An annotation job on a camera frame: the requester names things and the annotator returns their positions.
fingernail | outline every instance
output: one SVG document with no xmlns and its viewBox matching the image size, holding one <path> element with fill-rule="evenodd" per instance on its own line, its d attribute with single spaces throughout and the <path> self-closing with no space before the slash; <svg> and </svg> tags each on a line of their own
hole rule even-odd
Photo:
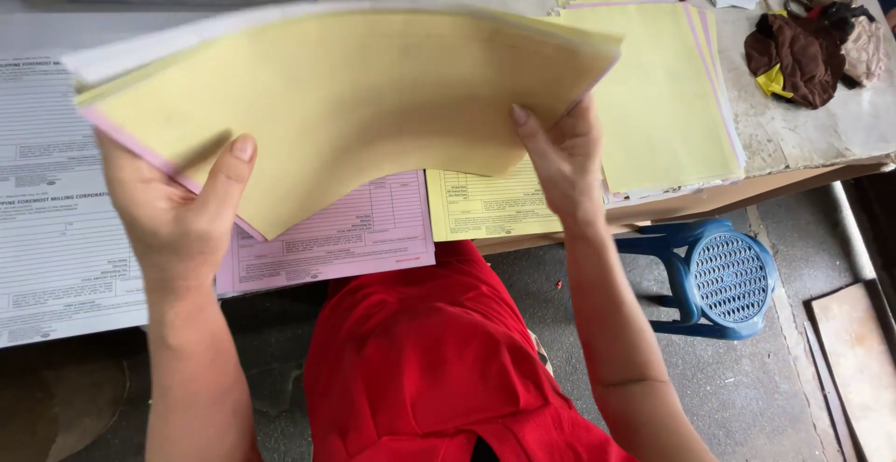
<svg viewBox="0 0 896 462">
<path fill-rule="evenodd" d="M 252 156 L 255 154 L 255 139 L 246 133 L 238 136 L 230 147 L 230 152 L 245 162 L 252 161 Z"/>
<path fill-rule="evenodd" d="M 511 112 L 513 114 L 513 120 L 516 121 L 518 126 L 522 126 L 526 124 L 526 121 L 529 120 L 529 112 L 523 109 L 521 106 L 513 103 L 511 105 Z"/>
</svg>

brown cloth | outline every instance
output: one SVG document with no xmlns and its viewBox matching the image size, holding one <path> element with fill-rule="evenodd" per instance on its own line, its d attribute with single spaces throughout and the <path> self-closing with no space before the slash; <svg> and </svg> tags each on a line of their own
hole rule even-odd
<svg viewBox="0 0 896 462">
<path fill-rule="evenodd" d="M 780 63 L 790 101 L 818 109 L 834 98 L 846 58 L 837 36 L 821 22 L 763 14 L 744 41 L 746 67 L 755 77 Z"/>
</svg>

white invoice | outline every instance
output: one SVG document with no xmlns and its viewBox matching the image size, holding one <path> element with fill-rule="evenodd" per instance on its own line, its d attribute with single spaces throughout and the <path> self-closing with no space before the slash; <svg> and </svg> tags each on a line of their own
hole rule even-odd
<svg viewBox="0 0 896 462">
<path fill-rule="evenodd" d="M 147 322 L 91 125 L 51 57 L 0 57 L 0 347 Z"/>
</svg>

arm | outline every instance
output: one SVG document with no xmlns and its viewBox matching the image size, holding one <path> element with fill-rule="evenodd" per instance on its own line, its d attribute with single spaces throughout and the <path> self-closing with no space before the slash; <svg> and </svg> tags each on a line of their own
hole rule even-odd
<svg viewBox="0 0 896 462">
<path fill-rule="evenodd" d="M 150 310 L 146 460 L 261 460 L 249 389 L 212 287 L 254 164 L 252 137 L 241 136 L 221 154 L 198 196 L 97 137 Z"/>
<path fill-rule="evenodd" d="M 514 107 L 513 115 L 547 204 L 563 222 L 575 324 L 591 393 L 610 433 L 644 462 L 715 460 L 678 402 L 606 226 L 590 99 L 548 133 L 532 113 Z"/>
</svg>

desk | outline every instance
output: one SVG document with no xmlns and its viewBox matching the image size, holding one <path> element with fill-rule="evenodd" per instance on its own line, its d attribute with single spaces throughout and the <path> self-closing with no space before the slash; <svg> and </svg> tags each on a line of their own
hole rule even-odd
<svg viewBox="0 0 896 462">
<path fill-rule="evenodd" d="M 466 3 L 538 16 L 555 0 L 437 0 Z M 780 8 L 781 0 L 769 0 Z M 876 0 L 859 0 L 883 19 Z M 691 0 L 698 7 L 706 0 Z M 128 7 L 51 7 L 52 12 L 0 0 L 0 48 L 7 54 L 59 53 L 139 33 L 159 30 L 213 14 L 213 10 L 158 12 Z M 746 153 L 745 180 L 660 201 L 629 204 L 608 211 L 611 224 L 712 216 L 791 192 L 885 170 L 896 162 L 896 41 L 885 37 L 888 66 L 869 89 L 839 89 L 818 111 L 769 100 L 745 65 L 744 39 L 753 31 L 755 10 L 715 9 L 719 53 L 737 134 Z M 563 240 L 563 233 L 485 238 L 484 253 Z"/>
</svg>

